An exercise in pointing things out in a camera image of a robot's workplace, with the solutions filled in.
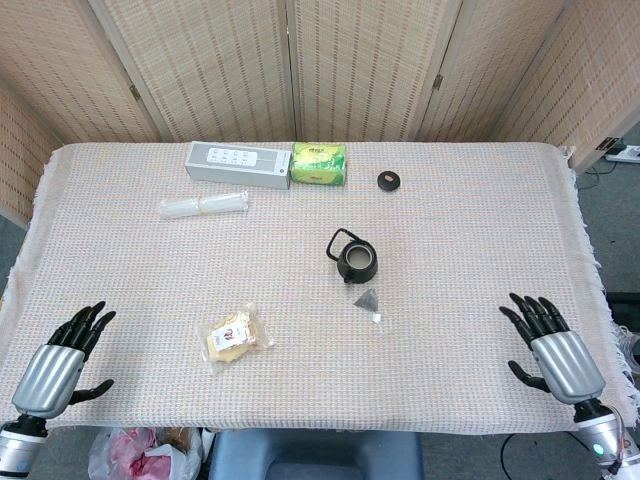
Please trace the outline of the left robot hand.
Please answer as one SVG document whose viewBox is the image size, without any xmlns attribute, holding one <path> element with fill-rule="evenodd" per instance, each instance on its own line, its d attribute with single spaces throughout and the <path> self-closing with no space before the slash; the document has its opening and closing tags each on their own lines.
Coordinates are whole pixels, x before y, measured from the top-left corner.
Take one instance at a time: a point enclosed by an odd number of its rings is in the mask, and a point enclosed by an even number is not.
<svg viewBox="0 0 640 480">
<path fill-rule="evenodd" d="M 111 389 L 107 379 L 92 389 L 76 388 L 80 375 L 104 329 L 116 313 L 103 313 L 106 303 L 86 306 L 59 326 L 31 358 L 12 397 L 16 410 L 49 420 L 68 406 L 94 400 Z"/>
</svg>

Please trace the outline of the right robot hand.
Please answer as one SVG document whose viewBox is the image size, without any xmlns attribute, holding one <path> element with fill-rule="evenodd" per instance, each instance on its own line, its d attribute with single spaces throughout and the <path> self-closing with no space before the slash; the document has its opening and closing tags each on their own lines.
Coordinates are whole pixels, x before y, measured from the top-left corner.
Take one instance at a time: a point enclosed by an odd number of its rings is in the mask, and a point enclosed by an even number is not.
<svg viewBox="0 0 640 480">
<path fill-rule="evenodd" d="M 524 385 L 551 394 L 566 405 L 597 399 L 605 379 L 581 337 L 570 329 L 558 308 L 544 297 L 534 299 L 511 293 L 516 311 L 501 306 L 531 352 L 539 376 L 527 373 L 516 361 L 508 367 Z"/>
</svg>

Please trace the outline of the pyramid tea bag with string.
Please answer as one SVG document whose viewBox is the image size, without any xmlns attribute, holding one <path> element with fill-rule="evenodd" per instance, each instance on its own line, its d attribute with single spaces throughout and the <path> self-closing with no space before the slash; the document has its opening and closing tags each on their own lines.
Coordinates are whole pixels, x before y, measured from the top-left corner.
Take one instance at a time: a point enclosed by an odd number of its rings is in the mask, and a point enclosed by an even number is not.
<svg viewBox="0 0 640 480">
<path fill-rule="evenodd" d="M 367 289 L 355 302 L 354 306 L 366 311 L 374 324 L 381 322 L 379 298 L 374 288 Z"/>
</svg>

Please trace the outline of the plastic bag with pink contents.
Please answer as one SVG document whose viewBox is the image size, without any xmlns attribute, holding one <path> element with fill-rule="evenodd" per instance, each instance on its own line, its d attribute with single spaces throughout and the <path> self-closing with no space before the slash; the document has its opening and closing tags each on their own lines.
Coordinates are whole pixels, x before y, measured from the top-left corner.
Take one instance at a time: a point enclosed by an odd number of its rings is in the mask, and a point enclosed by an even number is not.
<svg viewBox="0 0 640 480">
<path fill-rule="evenodd" d="M 200 430 L 106 428 L 90 449 L 90 480 L 196 480 L 205 459 Z"/>
</svg>

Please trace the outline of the black teapot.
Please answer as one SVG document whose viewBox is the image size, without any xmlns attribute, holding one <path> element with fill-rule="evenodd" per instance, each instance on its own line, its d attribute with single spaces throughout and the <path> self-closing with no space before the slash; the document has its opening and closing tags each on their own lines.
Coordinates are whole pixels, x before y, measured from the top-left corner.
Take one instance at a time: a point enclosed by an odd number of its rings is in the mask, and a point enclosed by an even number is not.
<svg viewBox="0 0 640 480">
<path fill-rule="evenodd" d="M 346 235 L 349 241 L 339 255 L 334 255 L 332 246 L 340 234 Z M 378 258 L 374 247 L 344 228 L 339 228 L 333 234 L 325 253 L 330 260 L 336 263 L 337 271 L 345 284 L 367 283 L 377 273 Z"/>
</svg>

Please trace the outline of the packaged pastry snack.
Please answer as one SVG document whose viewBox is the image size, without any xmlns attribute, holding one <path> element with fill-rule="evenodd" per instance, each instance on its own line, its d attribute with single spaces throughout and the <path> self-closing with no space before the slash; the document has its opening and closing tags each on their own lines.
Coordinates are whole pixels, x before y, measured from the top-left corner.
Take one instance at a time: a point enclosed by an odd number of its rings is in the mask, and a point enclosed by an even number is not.
<svg viewBox="0 0 640 480">
<path fill-rule="evenodd" d="M 274 345 L 254 302 L 200 325 L 196 332 L 202 358 L 212 374 L 221 373 L 248 353 Z"/>
</svg>

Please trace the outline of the white power strip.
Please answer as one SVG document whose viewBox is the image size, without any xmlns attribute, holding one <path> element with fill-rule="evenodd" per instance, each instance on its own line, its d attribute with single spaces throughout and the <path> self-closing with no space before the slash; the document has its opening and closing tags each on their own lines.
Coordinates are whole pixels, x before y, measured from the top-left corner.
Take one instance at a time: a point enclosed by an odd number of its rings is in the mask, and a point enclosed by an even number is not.
<svg viewBox="0 0 640 480">
<path fill-rule="evenodd" d="M 640 145 L 626 145 L 610 149 L 605 159 L 610 162 L 640 164 Z"/>
</svg>

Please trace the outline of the sleeve of clear plastic cups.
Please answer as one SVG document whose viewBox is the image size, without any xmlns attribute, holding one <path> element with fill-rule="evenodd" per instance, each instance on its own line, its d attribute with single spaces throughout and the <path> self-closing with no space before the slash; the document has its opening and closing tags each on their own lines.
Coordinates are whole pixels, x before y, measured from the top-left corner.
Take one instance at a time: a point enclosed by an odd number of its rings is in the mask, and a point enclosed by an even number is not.
<svg viewBox="0 0 640 480">
<path fill-rule="evenodd" d="M 192 197 L 179 200 L 162 200 L 159 216 L 163 219 L 178 219 L 192 216 L 211 215 L 235 211 L 245 211 L 249 207 L 246 191 L 206 197 Z"/>
</svg>

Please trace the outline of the woven checkered tablecloth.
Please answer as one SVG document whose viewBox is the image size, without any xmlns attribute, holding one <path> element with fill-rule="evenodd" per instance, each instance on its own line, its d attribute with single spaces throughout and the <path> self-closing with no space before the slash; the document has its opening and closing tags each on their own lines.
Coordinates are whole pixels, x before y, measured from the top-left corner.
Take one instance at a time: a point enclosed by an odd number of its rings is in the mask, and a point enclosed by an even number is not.
<svg viewBox="0 0 640 480">
<path fill-rule="evenodd" d="M 164 199 L 218 195 L 189 148 L 56 150 L 0 310 L 0 423 L 37 347 L 81 308 L 116 313 L 79 384 L 114 381 L 57 424 L 410 430 L 569 429 L 573 411 L 508 368 L 536 363 L 499 311 L 543 296 L 587 344 L 605 404 L 636 423 L 566 159 L 543 143 L 352 143 L 342 187 L 252 188 L 243 212 L 163 220 Z M 383 191 L 377 177 L 399 175 Z M 344 228 L 376 275 L 345 284 L 325 251 Z M 381 322 L 354 306 L 367 290 Z M 254 302 L 274 345 L 212 374 L 197 328 Z"/>
</svg>

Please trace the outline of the white rectangular cardboard box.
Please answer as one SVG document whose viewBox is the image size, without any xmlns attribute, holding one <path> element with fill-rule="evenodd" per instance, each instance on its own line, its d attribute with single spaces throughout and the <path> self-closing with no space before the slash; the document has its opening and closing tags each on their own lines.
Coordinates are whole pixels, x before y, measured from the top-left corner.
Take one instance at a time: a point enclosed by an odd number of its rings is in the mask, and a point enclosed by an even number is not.
<svg viewBox="0 0 640 480">
<path fill-rule="evenodd" d="M 193 180 L 288 190 L 291 152 L 193 141 L 185 169 Z"/>
</svg>

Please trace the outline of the green tissue pack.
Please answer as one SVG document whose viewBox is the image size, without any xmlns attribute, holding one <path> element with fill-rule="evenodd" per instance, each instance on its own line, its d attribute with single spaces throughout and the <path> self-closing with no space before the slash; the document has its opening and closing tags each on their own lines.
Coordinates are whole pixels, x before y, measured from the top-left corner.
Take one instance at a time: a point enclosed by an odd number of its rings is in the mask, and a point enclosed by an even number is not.
<svg viewBox="0 0 640 480">
<path fill-rule="evenodd" d="M 346 145 L 295 142 L 291 161 L 294 182 L 342 186 L 346 179 Z"/>
</svg>

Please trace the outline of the woven folding screen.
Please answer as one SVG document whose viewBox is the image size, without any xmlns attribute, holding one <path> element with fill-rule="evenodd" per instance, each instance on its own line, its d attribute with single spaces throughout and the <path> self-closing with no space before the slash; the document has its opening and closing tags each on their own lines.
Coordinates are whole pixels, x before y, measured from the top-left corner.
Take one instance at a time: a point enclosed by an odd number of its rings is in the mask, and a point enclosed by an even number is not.
<svg viewBox="0 0 640 480">
<path fill-rule="evenodd" d="M 583 171 L 638 120 L 640 0 L 0 0 L 22 226 L 66 143 L 537 141 Z"/>
</svg>

